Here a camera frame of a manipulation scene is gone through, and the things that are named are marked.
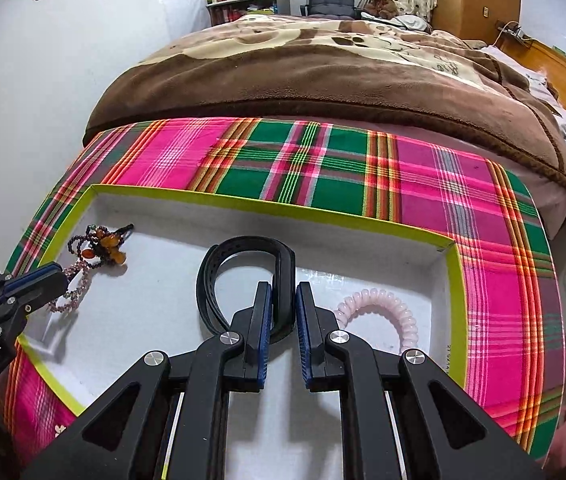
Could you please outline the cluttered wall shelf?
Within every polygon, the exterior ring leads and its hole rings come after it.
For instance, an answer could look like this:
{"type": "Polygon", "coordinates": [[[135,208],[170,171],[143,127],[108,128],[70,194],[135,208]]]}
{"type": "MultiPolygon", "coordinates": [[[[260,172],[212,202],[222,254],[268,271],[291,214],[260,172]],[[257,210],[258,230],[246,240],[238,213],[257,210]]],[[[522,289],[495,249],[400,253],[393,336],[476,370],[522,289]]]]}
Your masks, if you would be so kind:
{"type": "Polygon", "coordinates": [[[291,0],[206,0],[211,26],[234,22],[247,14],[289,15],[291,0]]]}

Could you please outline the pink crystal bead strand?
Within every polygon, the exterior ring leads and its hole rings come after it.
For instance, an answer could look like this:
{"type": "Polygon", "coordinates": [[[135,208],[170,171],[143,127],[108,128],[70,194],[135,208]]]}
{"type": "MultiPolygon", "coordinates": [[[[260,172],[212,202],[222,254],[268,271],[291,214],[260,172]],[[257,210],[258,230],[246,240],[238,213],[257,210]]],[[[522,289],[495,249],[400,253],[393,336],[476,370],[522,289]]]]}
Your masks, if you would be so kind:
{"type": "Polygon", "coordinates": [[[82,260],[67,266],[64,274],[68,281],[66,292],[48,303],[48,310],[53,313],[68,314],[76,311],[91,284],[91,269],[82,260]]]}

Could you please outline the yellow shallow cardboard box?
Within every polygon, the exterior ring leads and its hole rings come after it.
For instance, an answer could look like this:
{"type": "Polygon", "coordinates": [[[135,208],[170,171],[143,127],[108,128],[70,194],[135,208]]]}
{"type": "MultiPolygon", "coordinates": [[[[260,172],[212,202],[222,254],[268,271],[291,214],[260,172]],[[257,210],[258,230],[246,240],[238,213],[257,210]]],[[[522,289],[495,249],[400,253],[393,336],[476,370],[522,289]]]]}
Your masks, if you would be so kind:
{"type": "Polygon", "coordinates": [[[196,281],[201,304],[215,303],[222,263],[241,252],[275,260],[251,307],[196,350],[153,350],[134,363],[26,469],[29,479],[220,479],[225,474],[229,396],[265,385],[271,344],[297,333],[304,382],[341,396],[344,467],[349,479],[396,479],[430,467],[440,477],[450,446],[434,386],[466,403],[466,308],[452,312],[447,368],[416,348],[391,354],[341,330],[295,278],[291,248],[243,235],[211,247],[196,281]]]}

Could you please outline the black fitness wristband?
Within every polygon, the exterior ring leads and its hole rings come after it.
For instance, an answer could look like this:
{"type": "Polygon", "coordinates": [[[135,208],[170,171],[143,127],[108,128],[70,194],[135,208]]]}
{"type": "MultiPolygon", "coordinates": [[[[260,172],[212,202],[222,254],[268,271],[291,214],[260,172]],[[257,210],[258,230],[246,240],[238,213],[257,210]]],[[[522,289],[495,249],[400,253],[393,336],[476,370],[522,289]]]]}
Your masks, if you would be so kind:
{"type": "Polygon", "coordinates": [[[256,235],[211,246],[199,266],[195,299],[209,333],[219,335],[230,327],[227,317],[247,305],[260,280],[272,287],[270,341],[287,337],[295,324],[295,254],[279,240],[256,235]]]}

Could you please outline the brown fleece bed blanket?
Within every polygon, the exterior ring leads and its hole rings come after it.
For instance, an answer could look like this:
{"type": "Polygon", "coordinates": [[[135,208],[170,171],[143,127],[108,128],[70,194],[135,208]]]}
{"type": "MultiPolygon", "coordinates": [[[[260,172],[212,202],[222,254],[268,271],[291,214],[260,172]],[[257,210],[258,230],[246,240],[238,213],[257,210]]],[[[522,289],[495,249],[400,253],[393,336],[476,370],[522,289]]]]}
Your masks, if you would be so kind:
{"type": "Polygon", "coordinates": [[[128,68],[93,108],[84,140],[141,120],[213,116],[421,128],[512,160],[566,191],[556,111],[522,74],[442,30],[247,15],[128,68]]]}

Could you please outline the brown teddy bear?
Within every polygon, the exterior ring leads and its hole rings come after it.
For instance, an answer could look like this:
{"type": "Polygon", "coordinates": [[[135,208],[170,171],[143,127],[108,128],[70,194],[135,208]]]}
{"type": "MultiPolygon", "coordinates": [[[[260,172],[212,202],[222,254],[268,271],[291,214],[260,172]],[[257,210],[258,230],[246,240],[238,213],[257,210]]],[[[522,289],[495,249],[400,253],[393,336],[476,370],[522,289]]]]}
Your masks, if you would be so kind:
{"type": "Polygon", "coordinates": [[[363,10],[375,18],[383,18],[383,20],[391,20],[399,15],[394,0],[368,0],[363,10]]]}

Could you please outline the pink green plaid tablecloth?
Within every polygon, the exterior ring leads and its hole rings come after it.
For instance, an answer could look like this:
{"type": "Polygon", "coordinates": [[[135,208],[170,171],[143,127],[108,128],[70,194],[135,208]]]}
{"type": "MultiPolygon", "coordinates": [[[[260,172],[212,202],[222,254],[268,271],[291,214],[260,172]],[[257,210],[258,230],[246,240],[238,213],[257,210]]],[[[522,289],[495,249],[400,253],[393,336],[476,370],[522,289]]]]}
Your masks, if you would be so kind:
{"type": "Polygon", "coordinates": [[[533,458],[564,389],[558,279],[526,185],[498,162],[311,119],[172,118],[105,130],[41,204],[8,263],[35,268],[93,184],[189,190],[325,209],[451,237],[460,252],[466,391],[533,458]]]}

